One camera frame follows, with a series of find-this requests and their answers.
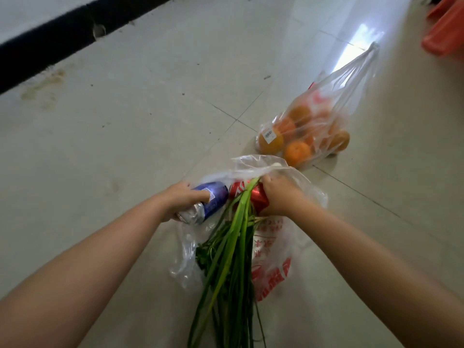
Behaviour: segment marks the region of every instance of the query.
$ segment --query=person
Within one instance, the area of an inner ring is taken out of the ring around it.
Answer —
[[[292,219],[405,347],[464,347],[464,305],[358,229],[264,175],[263,215]],[[0,347],[76,347],[161,222],[209,192],[179,182],[55,257],[0,302]]]

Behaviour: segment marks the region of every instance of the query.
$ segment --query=hand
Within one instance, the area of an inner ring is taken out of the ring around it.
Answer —
[[[167,208],[163,218],[163,222],[166,222],[171,218],[178,220],[176,213],[187,210],[195,203],[209,202],[210,193],[207,190],[190,189],[188,182],[179,182],[159,193],[159,197]]]
[[[260,216],[289,216],[292,205],[305,199],[300,187],[278,172],[271,172],[262,177],[264,192],[269,199],[269,206],[261,211]]]

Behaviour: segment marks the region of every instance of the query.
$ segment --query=beverage can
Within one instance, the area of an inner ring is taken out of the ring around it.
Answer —
[[[245,190],[245,181],[235,181],[229,188],[229,199],[235,199],[237,195]],[[264,192],[263,183],[259,182],[250,194],[250,202],[253,204],[256,210],[256,214],[259,214],[265,208],[269,206],[269,200]]]
[[[182,222],[190,225],[199,225],[227,202],[229,190],[222,182],[209,182],[200,184],[194,190],[207,190],[210,193],[208,203],[196,203],[191,208],[177,213]]]

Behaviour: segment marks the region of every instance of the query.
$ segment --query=transparent plastic bag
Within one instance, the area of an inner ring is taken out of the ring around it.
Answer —
[[[198,184],[221,181],[230,186],[235,181],[247,181],[279,171],[293,179],[306,196],[327,207],[327,195],[280,157],[247,155],[231,159],[231,163],[229,170],[207,175]],[[181,224],[178,229],[181,252],[171,268],[171,275],[189,292],[201,292],[203,289],[204,277],[195,261],[195,250],[198,244],[208,239],[223,210],[201,225]],[[253,237],[252,278],[258,300],[265,298],[278,283],[287,278],[292,257],[311,244],[308,237],[297,240],[298,230],[290,219],[280,216],[268,217],[256,230]]]
[[[356,110],[366,80],[374,76],[378,53],[379,45],[372,43],[332,74],[322,72],[285,112],[261,126],[256,137],[258,151],[282,155],[289,166],[299,167],[346,149],[348,117]]]

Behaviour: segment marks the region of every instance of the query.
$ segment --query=white wall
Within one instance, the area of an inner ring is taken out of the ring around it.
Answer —
[[[0,44],[93,0],[0,0]]]

